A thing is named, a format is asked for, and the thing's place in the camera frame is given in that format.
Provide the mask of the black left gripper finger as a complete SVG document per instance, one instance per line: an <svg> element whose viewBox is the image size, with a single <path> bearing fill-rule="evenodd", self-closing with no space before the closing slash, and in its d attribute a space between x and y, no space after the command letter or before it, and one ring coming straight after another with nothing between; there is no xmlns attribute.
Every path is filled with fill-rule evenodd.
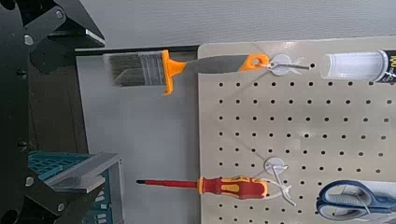
<svg viewBox="0 0 396 224"><path fill-rule="evenodd" d="M105 38L80 0L18 0L23 28L33 41L30 62L43 74L74 63L76 49L95 49Z"/></svg>
<svg viewBox="0 0 396 224"><path fill-rule="evenodd" d="M106 184L102 172L119 168L116 153L20 152L18 224L80 224Z"/></svg>

